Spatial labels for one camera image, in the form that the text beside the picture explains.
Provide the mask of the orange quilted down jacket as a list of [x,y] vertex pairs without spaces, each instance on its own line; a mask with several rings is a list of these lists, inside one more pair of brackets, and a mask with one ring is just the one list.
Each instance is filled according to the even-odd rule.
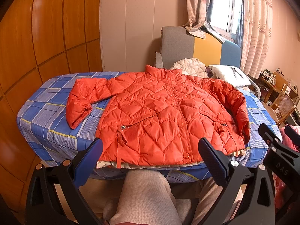
[[203,160],[201,138],[226,155],[250,140],[246,99],[221,79],[152,66],[112,79],[80,78],[67,101],[70,128],[102,100],[109,102],[95,133],[103,143],[100,167],[196,165]]

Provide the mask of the wicker wooden chair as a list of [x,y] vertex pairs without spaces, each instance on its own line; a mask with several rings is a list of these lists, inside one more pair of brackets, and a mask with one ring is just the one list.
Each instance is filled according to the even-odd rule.
[[278,120],[275,120],[279,127],[285,120],[287,120],[288,116],[294,112],[296,105],[286,92],[281,92],[272,103],[271,108],[273,111],[276,109],[279,111],[279,118]]

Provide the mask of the pink blanket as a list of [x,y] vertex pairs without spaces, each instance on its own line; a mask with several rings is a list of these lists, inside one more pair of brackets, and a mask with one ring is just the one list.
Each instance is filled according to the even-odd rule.
[[282,142],[275,141],[271,154],[274,154],[274,204],[277,209],[294,202],[299,196],[299,152],[284,144],[284,128],[280,129]]

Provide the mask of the cluttered wooden desk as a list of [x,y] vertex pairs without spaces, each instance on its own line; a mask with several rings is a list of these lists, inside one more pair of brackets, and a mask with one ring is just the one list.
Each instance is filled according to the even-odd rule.
[[299,103],[299,93],[296,86],[292,86],[278,70],[272,73],[265,70],[260,73],[258,79],[254,79],[254,82],[260,88],[260,100],[266,104],[272,103],[282,92],[287,93],[295,105]]

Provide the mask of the white printed pillow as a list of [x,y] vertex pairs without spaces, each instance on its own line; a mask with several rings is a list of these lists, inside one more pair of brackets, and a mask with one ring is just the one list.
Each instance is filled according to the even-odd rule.
[[249,78],[235,66],[212,64],[208,67],[214,78],[226,81],[236,88],[251,85]]

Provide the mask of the person's beige trouser legs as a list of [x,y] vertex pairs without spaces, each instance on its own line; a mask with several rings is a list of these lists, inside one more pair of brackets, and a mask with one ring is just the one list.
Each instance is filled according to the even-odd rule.
[[[190,224],[199,224],[223,188],[214,179],[200,181],[199,203]],[[184,224],[176,209],[176,199],[163,174],[156,170],[133,169],[125,177],[121,195],[107,202],[105,224]]]

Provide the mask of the cream quilted garment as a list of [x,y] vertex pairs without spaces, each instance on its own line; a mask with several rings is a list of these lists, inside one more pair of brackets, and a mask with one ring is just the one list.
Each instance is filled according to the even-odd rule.
[[182,73],[190,76],[199,76],[201,78],[208,78],[207,68],[197,58],[185,58],[173,64],[171,70],[181,69]]

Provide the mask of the pink patterned right curtain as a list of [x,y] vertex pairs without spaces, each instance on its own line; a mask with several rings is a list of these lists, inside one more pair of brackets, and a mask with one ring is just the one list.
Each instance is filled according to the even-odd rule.
[[272,35],[272,0],[243,0],[244,33],[241,70],[252,78],[258,78],[269,50]]

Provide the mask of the pink patterned curtain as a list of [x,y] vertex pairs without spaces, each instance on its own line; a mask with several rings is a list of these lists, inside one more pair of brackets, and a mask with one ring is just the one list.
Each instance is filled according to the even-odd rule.
[[258,78],[269,50],[272,35],[272,0],[243,0],[244,33],[241,70],[252,78]]
[[188,34],[196,38],[205,39],[208,33],[224,43],[226,39],[218,34],[209,22],[213,2],[214,0],[187,0],[188,22],[184,27]]

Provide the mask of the grey yellow blue headboard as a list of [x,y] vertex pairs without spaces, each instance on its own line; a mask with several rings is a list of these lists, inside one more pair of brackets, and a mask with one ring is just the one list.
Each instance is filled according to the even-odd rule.
[[241,49],[232,41],[220,42],[206,33],[205,38],[190,35],[184,27],[165,26],[161,33],[161,51],[156,52],[157,68],[170,69],[182,59],[197,58],[206,66],[225,65],[240,67]]

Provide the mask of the window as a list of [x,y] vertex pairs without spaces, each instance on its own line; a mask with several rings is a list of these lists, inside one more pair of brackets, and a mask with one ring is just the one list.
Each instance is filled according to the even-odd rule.
[[208,23],[224,38],[237,43],[243,0],[211,0]]

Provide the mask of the pink patterned left curtain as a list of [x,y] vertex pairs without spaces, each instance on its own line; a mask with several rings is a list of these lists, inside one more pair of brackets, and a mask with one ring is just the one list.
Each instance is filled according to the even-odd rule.
[[224,43],[226,39],[218,34],[209,22],[213,2],[214,0],[187,0],[188,22],[184,27],[188,34],[196,38],[205,39],[208,33]]

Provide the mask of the wooden wardrobe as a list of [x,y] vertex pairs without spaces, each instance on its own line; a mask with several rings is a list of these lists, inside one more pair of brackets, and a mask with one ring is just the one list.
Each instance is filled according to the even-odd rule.
[[20,221],[39,158],[17,113],[48,79],[102,70],[99,7],[100,0],[1,0],[1,196]]

